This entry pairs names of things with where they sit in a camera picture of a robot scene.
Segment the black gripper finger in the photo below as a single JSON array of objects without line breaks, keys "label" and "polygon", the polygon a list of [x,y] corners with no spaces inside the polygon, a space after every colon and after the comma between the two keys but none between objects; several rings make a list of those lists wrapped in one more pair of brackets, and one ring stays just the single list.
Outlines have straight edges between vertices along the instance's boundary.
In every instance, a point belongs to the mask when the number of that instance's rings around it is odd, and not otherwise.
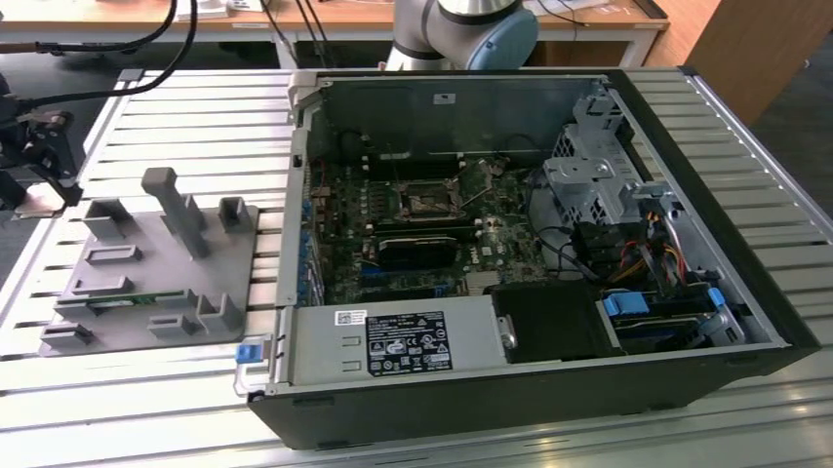
[{"label": "black gripper finger", "polygon": [[27,182],[21,182],[7,171],[0,172],[2,210],[14,211],[27,200]]},{"label": "black gripper finger", "polygon": [[83,193],[77,181],[79,162],[69,140],[74,122],[71,112],[49,111],[34,114],[26,128],[26,166],[47,182],[66,206],[75,206]]}]

